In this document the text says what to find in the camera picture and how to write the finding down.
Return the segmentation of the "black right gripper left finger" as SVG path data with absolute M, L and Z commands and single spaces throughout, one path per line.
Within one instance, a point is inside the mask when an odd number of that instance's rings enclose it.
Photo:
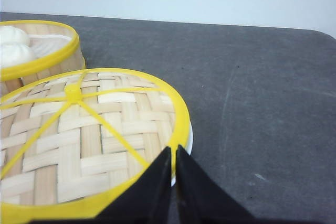
M 94 223 L 167 223 L 170 198 L 171 149 L 166 147 Z

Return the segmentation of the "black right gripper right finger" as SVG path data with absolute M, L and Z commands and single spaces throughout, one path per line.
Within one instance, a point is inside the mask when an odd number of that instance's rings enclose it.
M 223 191 L 187 151 L 176 151 L 176 191 L 181 223 L 262 223 Z

